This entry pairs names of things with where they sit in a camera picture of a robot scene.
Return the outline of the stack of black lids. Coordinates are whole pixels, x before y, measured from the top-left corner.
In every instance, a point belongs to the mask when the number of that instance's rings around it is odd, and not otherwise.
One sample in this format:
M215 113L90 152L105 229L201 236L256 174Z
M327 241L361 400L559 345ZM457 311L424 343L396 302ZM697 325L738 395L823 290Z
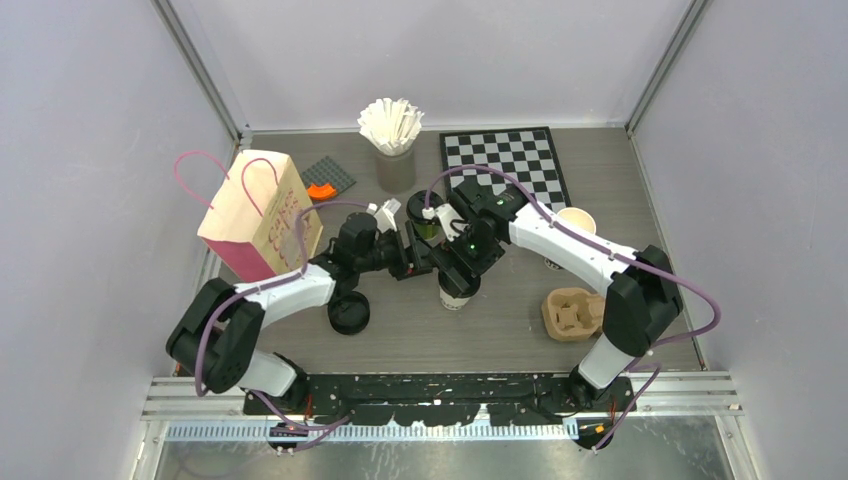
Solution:
M327 314L331 327L337 333L356 335L370 321L370 302L365 295L356 291L337 295L330 300Z

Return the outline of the green paper cup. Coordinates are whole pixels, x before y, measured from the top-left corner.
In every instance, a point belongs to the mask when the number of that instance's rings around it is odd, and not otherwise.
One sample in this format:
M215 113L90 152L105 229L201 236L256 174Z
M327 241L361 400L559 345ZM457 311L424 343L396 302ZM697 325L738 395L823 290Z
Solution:
M438 237L440 227L435 224L428 223L413 223L414 230L417 236L423 241L432 241Z

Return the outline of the black coffee cup lid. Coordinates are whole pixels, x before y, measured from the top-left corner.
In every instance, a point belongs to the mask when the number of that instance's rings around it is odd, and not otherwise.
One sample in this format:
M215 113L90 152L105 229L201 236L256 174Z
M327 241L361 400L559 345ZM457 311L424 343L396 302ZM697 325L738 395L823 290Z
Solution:
M410 196L406 204L406 214L407 217L417 223L417 224L433 224L432 219L428 219L423 215L423 210L425 209L425 197L427 191L420 190ZM444 203L442 197L435 192L430 194L430 207L437 208Z

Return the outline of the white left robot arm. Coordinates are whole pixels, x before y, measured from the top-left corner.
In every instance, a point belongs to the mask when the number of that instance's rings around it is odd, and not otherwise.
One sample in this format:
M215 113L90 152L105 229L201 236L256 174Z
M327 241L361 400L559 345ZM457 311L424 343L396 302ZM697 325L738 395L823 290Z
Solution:
M280 412L298 412L307 398L304 374L284 356L258 350L261 330L313 307L326 307L340 334L364 330L370 303L356 290L361 274L386 270L404 280L434 268L430 244L411 221L405 228L408 244L394 229L381 231L374 215L353 213L305 271L246 284L209 280L167 340L167 354L195 376L201 393L259 390Z

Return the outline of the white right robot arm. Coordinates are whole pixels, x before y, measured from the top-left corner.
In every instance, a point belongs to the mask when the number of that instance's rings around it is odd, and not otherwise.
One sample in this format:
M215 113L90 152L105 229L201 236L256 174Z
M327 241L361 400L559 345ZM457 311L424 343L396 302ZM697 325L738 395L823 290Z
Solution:
M442 205L434 205L431 196L425 192L422 216L445 235L429 253L445 306L460 308L478 292L482 275L503 256L506 244L551 260L604 299L600 339L569 375L570 396L584 410L596 410L610 398L619 374L683 310L669 258L656 246L636 251L571 227L521 185L494 194L468 178Z

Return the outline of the white paper cup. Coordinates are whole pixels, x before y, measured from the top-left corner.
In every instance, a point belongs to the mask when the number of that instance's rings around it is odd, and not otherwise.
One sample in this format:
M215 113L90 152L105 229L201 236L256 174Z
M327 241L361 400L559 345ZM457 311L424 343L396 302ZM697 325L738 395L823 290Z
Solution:
M449 292L445 290L441 290L439 293L439 299L441 305L450 311L458 311L464 308L464 306L470 300L469 296L453 296Z

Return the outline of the stack of paper cups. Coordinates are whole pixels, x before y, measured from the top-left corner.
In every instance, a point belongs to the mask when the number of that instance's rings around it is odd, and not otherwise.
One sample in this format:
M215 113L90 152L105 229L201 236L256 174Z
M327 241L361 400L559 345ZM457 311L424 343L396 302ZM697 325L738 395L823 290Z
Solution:
M595 234L597 225L595 219L585 210L577 207L562 208L557 215L572 226L578 227L588 233Z

